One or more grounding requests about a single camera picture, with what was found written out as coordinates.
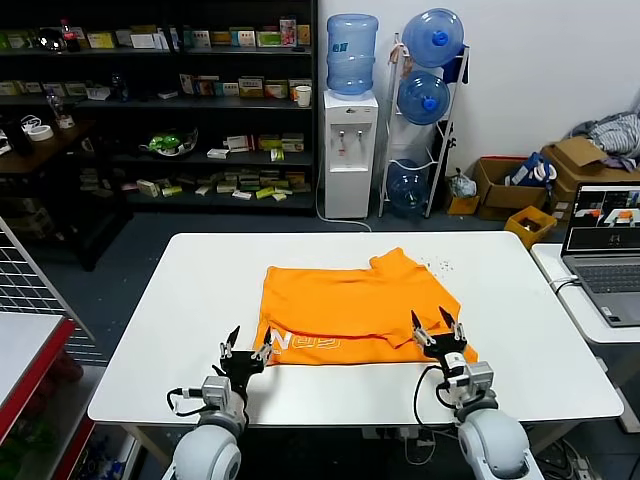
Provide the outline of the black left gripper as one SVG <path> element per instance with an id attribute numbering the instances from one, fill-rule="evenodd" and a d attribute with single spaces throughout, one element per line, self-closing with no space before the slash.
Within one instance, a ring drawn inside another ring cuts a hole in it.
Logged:
<path id="1" fill-rule="evenodd" d="M 233 351 L 239 335 L 240 326 L 232 330 L 226 341 L 220 344 L 220 367 L 230 379 L 232 388 L 246 388 L 253 375 L 264 371 L 265 364 L 272 353 L 271 328 L 268 327 L 261 347 L 255 352 Z"/>

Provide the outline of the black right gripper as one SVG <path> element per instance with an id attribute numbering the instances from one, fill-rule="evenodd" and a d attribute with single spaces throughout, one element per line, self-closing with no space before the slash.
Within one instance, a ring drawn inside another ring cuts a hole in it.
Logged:
<path id="1" fill-rule="evenodd" d="M 423 353 L 428 358 L 436 359 L 444 373 L 449 373 L 451 367 L 446 360 L 447 354 L 463 354 L 467 346 L 463 325 L 444 307 L 439 307 L 447 331 L 430 336 L 422 327 L 422 324 L 414 311 L 411 311 L 411 320 L 414 340 L 423 347 Z"/>

